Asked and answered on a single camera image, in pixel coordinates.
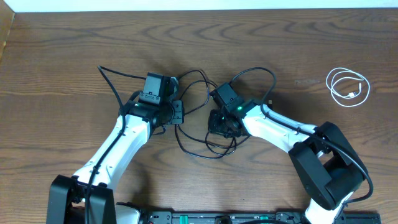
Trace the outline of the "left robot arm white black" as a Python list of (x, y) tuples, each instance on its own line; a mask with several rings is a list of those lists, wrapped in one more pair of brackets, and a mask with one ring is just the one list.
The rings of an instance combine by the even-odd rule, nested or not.
[(115, 203), (114, 190), (138, 150), (154, 130), (183, 123), (176, 99), (178, 79), (155, 73), (143, 90), (120, 103), (116, 124), (94, 156), (71, 177), (58, 175), (50, 186), (47, 223), (143, 223), (141, 211)]

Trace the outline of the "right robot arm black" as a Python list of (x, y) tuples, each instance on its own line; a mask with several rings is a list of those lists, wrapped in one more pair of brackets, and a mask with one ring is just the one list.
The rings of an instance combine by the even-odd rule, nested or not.
[(274, 112), (257, 100), (244, 101), (229, 83), (210, 93), (212, 110), (208, 130), (225, 138), (253, 136), (286, 152), (311, 201), (304, 217), (309, 223), (336, 223), (343, 208), (364, 181), (367, 168), (331, 122), (304, 124)]

